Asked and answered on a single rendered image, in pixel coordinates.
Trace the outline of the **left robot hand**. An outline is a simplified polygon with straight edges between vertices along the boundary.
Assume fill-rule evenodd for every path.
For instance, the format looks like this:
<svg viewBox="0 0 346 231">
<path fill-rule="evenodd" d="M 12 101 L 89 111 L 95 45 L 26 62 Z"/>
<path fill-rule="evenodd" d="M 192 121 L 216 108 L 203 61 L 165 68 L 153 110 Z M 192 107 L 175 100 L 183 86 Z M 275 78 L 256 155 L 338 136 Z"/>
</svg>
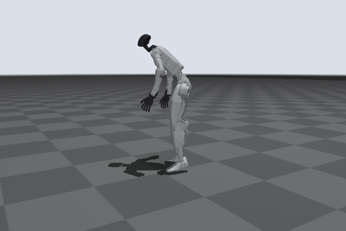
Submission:
<svg viewBox="0 0 346 231">
<path fill-rule="evenodd" d="M 150 92 L 151 93 L 151 92 Z M 148 106 L 149 106 L 149 109 L 148 109 L 148 112 L 150 112 L 150 108 L 151 108 L 151 106 L 152 106 L 152 104 L 153 104 L 153 99 L 154 98 L 156 98 L 156 96 L 157 96 L 157 94 L 158 93 L 156 93 L 156 95 L 153 97 L 152 95 L 150 95 L 149 94 L 149 96 L 148 97 L 146 97 L 145 99 L 143 99 L 142 101 L 141 101 L 141 103 L 143 103 L 142 104 L 142 106 L 141 106 L 141 108 L 144 110 L 144 111 L 147 111 L 147 108 L 148 108 Z M 145 106 L 144 106 L 145 105 Z M 144 108 L 143 108 L 143 106 L 144 106 Z M 147 107 L 146 107 L 147 106 Z M 145 109 L 145 107 L 146 107 L 146 109 Z"/>
</svg>

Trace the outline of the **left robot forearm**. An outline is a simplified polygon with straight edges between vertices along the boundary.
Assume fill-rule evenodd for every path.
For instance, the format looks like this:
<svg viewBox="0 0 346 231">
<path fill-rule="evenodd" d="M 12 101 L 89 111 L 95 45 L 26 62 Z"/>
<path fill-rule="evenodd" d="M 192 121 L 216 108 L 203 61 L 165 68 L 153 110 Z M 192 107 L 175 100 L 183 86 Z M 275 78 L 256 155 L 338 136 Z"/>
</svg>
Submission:
<svg viewBox="0 0 346 231">
<path fill-rule="evenodd" d="M 154 82 L 154 86 L 152 88 L 152 91 L 150 93 L 150 95 L 152 95 L 153 97 L 156 95 L 157 92 L 160 91 L 161 89 L 161 83 L 163 81 L 163 79 L 159 76 L 160 75 L 160 69 L 157 68 L 155 71 L 155 82 Z"/>
</svg>

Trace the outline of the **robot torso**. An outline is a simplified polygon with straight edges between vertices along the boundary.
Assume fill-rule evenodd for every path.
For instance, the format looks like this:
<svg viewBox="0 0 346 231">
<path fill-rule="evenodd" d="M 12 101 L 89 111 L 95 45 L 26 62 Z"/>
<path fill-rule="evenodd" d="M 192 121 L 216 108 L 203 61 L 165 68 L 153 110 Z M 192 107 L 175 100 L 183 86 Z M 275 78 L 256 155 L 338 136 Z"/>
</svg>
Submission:
<svg viewBox="0 0 346 231">
<path fill-rule="evenodd" d="M 155 50 L 157 48 L 159 48 L 159 50 L 161 51 L 161 59 L 163 62 L 164 69 L 177 78 L 177 84 L 187 84 L 189 86 L 190 92 L 192 90 L 191 83 L 189 79 L 186 77 L 186 75 L 182 73 L 184 66 L 164 47 L 157 46 L 156 48 L 152 49 Z"/>
</svg>

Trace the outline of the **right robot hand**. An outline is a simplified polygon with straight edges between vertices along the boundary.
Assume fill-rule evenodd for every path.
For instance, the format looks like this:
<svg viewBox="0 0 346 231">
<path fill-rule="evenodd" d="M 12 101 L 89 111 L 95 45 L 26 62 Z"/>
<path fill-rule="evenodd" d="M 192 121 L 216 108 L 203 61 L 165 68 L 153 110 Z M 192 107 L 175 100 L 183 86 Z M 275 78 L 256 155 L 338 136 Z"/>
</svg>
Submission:
<svg viewBox="0 0 346 231">
<path fill-rule="evenodd" d="M 167 90 L 165 91 L 165 96 L 163 96 L 162 98 L 161 98 L 161 100 L 160 100 L 160 102 L 159 103 L 161 103 L 161 108 L 162 108 L 162 104 L 163 104 L 163 109 L 164 109 L 164 106 L 165 106 L 165 108 L 166 108 L 166 104 L 167 104 L 167 107 L 168 107 L 168 102 L 169 102 L 169 96 L 170 95 L 167 95 Z M 162 102 L 161 102 L 162 101 Z M 164 105 L 164 103 L 165 103 L 165 105 Z M 169 108 L 169 107 L 168 107 Z"/>
</svg>

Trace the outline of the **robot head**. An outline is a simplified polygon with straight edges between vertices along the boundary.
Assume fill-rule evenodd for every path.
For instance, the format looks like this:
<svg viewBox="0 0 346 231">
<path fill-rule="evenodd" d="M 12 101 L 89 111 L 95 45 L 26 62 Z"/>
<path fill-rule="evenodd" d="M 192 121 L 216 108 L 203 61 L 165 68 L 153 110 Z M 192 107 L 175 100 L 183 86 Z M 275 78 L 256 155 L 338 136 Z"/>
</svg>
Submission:
<svg viewBox="0 0 346 231">
<path fill-rule="evenodd" d="M 156 48 L 157 46 L 152 45 L 151 47 L 148 48 L 147 44 L 149 44 L 149 41 L 151 39 L 151 36 L 148 34 L 142 35 L 139 40 L 138 40 L 138 46 L 139 47 L 144 47 L 148 52 L 152 51 L 152 48 Z"/>
</svg>

